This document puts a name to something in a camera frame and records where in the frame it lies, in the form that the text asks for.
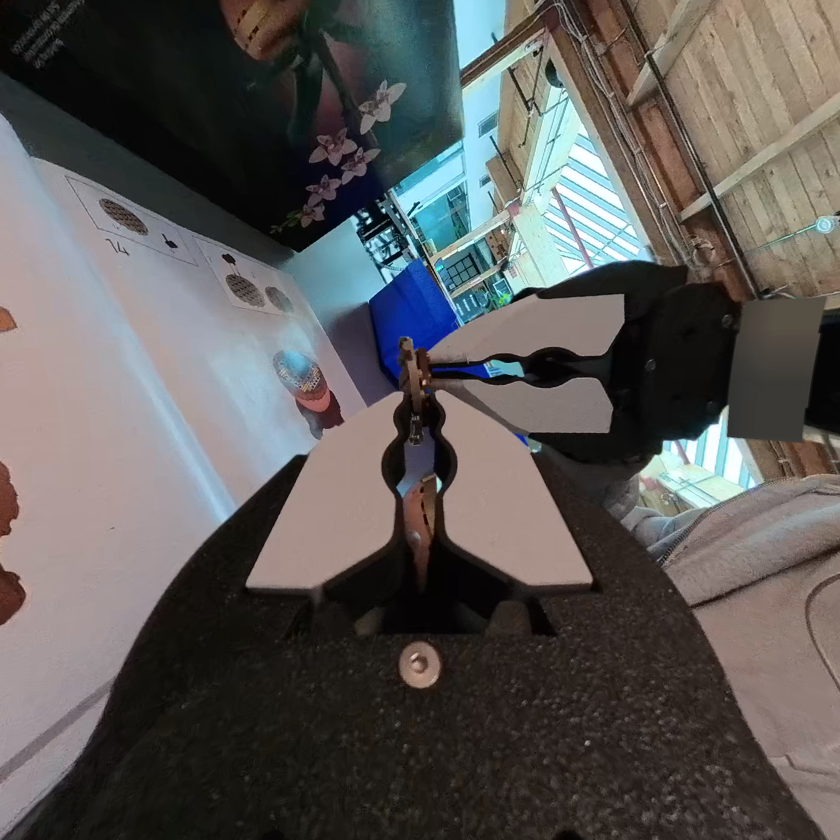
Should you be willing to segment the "tan round plate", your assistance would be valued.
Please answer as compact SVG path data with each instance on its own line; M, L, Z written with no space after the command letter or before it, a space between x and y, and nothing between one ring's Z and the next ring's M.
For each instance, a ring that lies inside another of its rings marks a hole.
M398 342L397 361L401 369L400 388L409 404L407 441L412 446L419 446L424 441L427 426L428 388L432 380L428 352L425 348L417 348L410 337L403 336Z

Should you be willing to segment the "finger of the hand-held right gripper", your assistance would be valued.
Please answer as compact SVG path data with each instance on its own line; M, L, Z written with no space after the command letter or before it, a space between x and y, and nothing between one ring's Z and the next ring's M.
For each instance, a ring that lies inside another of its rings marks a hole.
M530 296L453 331L427 351L432 366L467 366L547 350L582 359L605 355L625 322L623 294L596 297Z
M575 377L552 387L523 379L507 384L490 380L447 380L447 393L495 419L515 434L608 434L613 404L603 384Z

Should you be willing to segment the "background office desks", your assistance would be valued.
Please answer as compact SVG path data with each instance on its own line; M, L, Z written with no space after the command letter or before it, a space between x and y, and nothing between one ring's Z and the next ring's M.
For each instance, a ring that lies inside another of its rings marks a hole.
M383 283L389 285L414 261L421 278L454 305L460 321L500 309L515 296L509 214L470 228L468 190L459 183L428 203L410 203L394 190L353 217L353 228Z

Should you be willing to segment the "blue plastic bin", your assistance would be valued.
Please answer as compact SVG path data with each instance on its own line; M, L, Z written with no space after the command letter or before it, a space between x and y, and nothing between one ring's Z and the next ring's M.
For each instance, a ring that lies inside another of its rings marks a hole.
M431 349L461 326L456 310L420 259L370 299L369 311L380 367L395 389L401 371L400 338L412 339L417 348Z

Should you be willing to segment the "black flower print box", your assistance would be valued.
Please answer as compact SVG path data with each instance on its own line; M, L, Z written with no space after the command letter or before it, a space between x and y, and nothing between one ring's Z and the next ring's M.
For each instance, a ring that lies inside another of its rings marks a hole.
M301 252L464 135L449 1L2 2L2 72Z

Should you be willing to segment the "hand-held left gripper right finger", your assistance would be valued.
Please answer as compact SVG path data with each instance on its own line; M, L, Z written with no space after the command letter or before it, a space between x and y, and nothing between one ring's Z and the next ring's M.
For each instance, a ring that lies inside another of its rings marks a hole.
M528 447L446 392L428 418L443 481L428 590L470 605L589 592L592 572Z

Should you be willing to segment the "white instruction booklet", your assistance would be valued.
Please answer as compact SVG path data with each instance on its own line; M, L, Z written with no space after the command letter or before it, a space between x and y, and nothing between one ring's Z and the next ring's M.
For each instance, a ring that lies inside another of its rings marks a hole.
M2 830L63 776L184 563L316 438L273 360L365 407L291 277L30 155L2 118Z

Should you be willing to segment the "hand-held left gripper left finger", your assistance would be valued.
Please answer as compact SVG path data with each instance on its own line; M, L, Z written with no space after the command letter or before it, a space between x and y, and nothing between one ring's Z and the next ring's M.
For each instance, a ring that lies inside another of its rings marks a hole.
M306 457L249 573L251 592L376 602L402 581L404 395L335 428Z

